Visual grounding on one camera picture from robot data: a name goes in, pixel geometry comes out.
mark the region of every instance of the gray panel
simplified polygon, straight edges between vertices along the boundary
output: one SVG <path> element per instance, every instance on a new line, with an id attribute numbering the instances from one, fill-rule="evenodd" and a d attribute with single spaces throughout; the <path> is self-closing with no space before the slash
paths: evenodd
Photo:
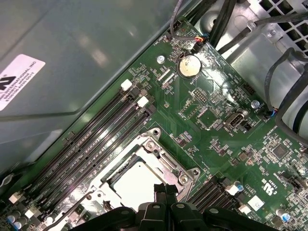
<path id="1" fill-rule="evenodd" d="M 0 172 L 46 150 L 162 32 L 175 3 L 2 0 L 0 71 L 21 53 L 46 64 L 0 112 L 0 158 L 5 160 Z"/>

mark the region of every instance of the integrated circuit chip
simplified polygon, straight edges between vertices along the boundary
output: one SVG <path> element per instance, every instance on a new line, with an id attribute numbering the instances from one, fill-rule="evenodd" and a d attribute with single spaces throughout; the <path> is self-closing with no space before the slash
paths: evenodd
<path id="1" fill-rule="evenodd" d="M 283 158 L 284 155 L 288 153 L 288 150 L 281 144 L 279 144 L 274 150 L 273 153 L 277 156 L 278 159 Z"/>
<path id="2" fill-rule="evenodd" d="M 248 155 L 246 153 L 239 154 L 239 158 L 241 161 L 245 161 L 248 158 Z"/>

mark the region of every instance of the green circuit board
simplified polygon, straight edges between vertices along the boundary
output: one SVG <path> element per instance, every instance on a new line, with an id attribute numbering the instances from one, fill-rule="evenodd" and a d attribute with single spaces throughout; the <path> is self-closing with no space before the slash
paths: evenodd
<path id="1" fill-rule="evenodd" d="M 198 35 L 188 22 L 179 27 L 179 35 Z M 183 78 L 178 72 L 179 57 L 194 45 L 193 41 L 168 40 L 159 37 L 117 81 L 81 116 L 74 125 L 39 159 L 36 167 L 16 184 L 27 185 L 63 147 L 70 132 L 77 133 L 129 79 L 141 84 L 155 99 L 157 111 L 140 128 L 140 132 L 159 127 L 160 142 L 186 168 L 199 167 L 201 177 L 193 192 L 211 176 L 228 177 L 244 186 L 249 217 L 273 226 L 275 211 L 285 208 L 292 222 L 280 230 L 308 230 L 308 191 L 294 193 L 280 174 L 294 171 L 307 177 L 305 148 L 288 138 L 276 126 L 274 118 L 264 119 L 266 108 L 239 74 L 206 44 L 195 56 L 202 70 L 195 77 Z M 166 60 L 159 64 L 157 57 Z M 253 109 L 252 101 L 260 106 Z M 226 120 L 245 111 L 241 125 L 232 127 Z"/>

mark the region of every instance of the wire bundle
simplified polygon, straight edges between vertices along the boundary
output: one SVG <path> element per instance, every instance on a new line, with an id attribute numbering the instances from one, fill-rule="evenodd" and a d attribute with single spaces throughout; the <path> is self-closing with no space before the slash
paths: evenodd
<path id="1" fill-rule="evenodd" d="M 265 18 L 261 19 L 255 22 L 256 26 L 262 26 L 265 24 L 271 24 L 271 23 L 288 23 L 288 22 L 296 22 L 296 21 L 301 21 L 301 20 L 307 20 L 308 19 L 308 12 L 304 13 L 293 13 L 293 14 L 288 14 L 288 15 L 281 15 L 281 16 L 275 16 L 275 17 L 270 17 L 270 18 Z M 218 52 L 220 54 L 225 53 L 228 51 L 230 48 L 235 46 L 237 43 L 242 41 L 249 33 L 250 29 L 246 27 L 244 30 L 242 30 L 237 36 L 234 37 L 234 39 L 227 43 L 225 46 L 220 48 Z"/>

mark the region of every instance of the connector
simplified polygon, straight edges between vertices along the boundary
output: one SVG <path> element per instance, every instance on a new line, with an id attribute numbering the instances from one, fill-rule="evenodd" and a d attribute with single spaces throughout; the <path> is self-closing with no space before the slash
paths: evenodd
<path id="1" fill-rule="evenodd" d="M 233 113 L 231 116 L 229 116 L 224 124 L 227 126 L 230 126 L 232 128 L 236 128 L 238 125 L 241 124 L 241 122 L 244 120 L 244 116 L 240 113 Z"/>

